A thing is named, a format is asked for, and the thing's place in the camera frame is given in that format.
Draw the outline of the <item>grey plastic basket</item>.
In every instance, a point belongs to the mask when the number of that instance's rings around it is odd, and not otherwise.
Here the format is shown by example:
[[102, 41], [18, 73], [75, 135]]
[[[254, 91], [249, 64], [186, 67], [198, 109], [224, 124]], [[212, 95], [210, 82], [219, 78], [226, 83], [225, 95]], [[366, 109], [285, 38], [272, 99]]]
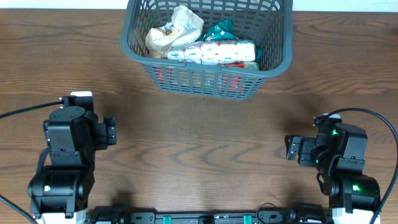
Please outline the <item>grey plastic basket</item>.
[[[204, 20], [204, 30], [231, 19], [232, 33], [260, 48], [258, 70], [200, 65], [153, 58], [145, 45], [151, 28], [171, 20], [175, 7], [187, 6]], [[138, 1], [127, 4], [120, 36], [122, 51], [139, 62], [153, 84], [164, 91], [218, 98], [246, 99], [270, 77], [284, 73], [292, 61], [292, 1]]]

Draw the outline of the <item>Kleenex tissue multipack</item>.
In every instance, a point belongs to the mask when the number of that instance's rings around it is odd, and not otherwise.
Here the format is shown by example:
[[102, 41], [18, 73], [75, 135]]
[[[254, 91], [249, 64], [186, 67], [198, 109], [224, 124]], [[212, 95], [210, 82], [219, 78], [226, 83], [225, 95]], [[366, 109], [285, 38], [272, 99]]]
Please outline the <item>Kleenex tissue multipack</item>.
[[256, 59], [256, 46], [251, 40], [198, 41], [185, 47], [171, 48], [167, 58], [203, 65], [252, 62]]

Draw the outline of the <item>beige Panfee snack bag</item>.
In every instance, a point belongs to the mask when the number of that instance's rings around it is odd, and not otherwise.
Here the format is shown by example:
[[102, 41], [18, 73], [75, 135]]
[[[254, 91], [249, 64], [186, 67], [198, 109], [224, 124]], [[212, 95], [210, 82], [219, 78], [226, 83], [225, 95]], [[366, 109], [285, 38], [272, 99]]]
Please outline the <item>beige Panfee snack bag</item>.
[[174, 47], [185, 47], [196, 41], [202, 33], [204, 20], [187, 6], [174, 8], [171, 21], [162, 27], [151, 28], [146, 35], [150, 57], [166, 58]]

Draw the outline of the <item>green Nescafe coffee bag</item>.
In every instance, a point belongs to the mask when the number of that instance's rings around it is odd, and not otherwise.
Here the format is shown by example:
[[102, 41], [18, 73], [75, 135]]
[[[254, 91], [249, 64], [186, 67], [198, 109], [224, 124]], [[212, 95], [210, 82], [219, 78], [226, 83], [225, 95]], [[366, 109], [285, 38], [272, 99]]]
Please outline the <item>green Nescafe coffee bag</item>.
[[[203, 35], [200, 41], [209, 40], [247, 40], [241, 39], [233, 34], [234, 22], [231, 19], [225, 19], [217, 22], [214, 26], [210, 27]], [[258, 63], [262, 49], [256, 46], [256, 59], [253, 62]]]

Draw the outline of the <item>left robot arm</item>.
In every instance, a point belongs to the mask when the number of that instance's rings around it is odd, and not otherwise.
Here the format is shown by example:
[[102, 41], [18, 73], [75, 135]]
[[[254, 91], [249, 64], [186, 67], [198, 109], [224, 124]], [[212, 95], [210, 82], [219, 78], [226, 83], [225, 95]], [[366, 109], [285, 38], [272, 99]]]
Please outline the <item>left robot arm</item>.
[[43, 122], [47, 148], [28, 186], [37, 223], [84, 223], [94, 185], [95, 154], [117, 143], [116, 119], [98, 121], [91, 91], [61, 97]]

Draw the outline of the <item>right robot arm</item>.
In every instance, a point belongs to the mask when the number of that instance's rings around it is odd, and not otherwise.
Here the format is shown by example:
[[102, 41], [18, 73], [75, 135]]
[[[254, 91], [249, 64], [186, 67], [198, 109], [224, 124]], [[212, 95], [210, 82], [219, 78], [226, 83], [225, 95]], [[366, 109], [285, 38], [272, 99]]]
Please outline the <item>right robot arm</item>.
[[328, 197], [328, 209], [294, 208], [293, 222], [379, 223], [381, 203], [377, 180], [365, 175], [364, 154], [368, 136], [363, 128], [342, 122], [340, 115], [314, 119], [314, 138], [286, 135], [286, 158], [300, 166], [314, 167], [321, 193]]

